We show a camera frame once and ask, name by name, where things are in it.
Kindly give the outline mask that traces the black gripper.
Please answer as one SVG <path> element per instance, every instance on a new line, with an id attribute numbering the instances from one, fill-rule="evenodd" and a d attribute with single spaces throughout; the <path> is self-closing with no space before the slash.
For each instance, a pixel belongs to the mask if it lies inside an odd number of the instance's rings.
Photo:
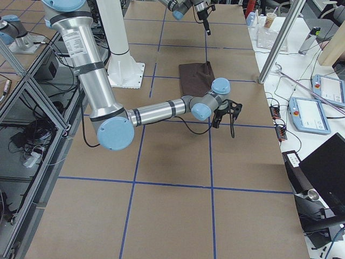
<path id="1" fill-rule="evenodd" d="M 196 5 L 196 12 L 198 19 L 200 21 L 203 21 L 203 25 L 205 28 L 205 32 L 207 33 L 208 36 L 211 35 L 211 30 L 208 22 L 208 10 L 211 9 L 211 11 L 215 11 L 215 5 L 214 4 L 197 4 Z"/>
<path id="2" fill-rule="evenodd" d="M 230 118 L 237 120 L 242 111 L 242 104 L 233 100 L 227 99 L 215 110 L 215 115 L 212 119 L 212 127 L 219 128 L 224 115 L 229 114 Z"/>

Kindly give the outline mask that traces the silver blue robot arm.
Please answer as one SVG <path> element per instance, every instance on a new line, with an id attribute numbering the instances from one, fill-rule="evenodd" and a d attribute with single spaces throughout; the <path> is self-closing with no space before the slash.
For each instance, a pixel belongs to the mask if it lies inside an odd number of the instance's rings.
<path id="1" fill-rule="evenodd" d="M 180 21 L 184 15 L 192 8 L 193 12 L 196 12 L 198 19 L 194 15 L 195 21 L 198 24 L 203 24 L 205 32 L 207 35 L 211 35 L 211 30 L 209 27 L 208 17 L 211 12 L 216 10 L 214 4 L 211 1 L 204 0 L 158 0 L 163 4 L 169 11 L 172 12 L 173 17 Z"/>
<path id="2" fill-rule="evenodd" d="M 128 147 L 137 126 L 154 124 L 185 113 L 203 121 L 212 119 L 219 126 L 226 114 L 235 121 L 242 104 L 230 99 L 231 86 L 225 78 L 217 78 L 202 97 L 182 96 L 179 99 L 127 110 L 116 101 L 112 88 L 141 85 L 144 64 L 130 55 L 123 13 L 119 1 L 98 1 L 97 6 L 111 54 L 109 64 L 100 57 L 91 30 L 93 16 L 86 1 L 44 1 L 46 25 L 57 30 L 64 41 L 88 98 L 99 144 L 111 151 Z"/>

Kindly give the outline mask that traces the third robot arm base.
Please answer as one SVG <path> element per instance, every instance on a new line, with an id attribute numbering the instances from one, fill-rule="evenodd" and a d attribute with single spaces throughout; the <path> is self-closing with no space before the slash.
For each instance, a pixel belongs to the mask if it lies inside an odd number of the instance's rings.
<path id="1" fill-rule="evenodd" d="M 30 34 L 16 15 L 1 17 L 1 40 L 16 54 L 34 54 L 44 36 Z"/>

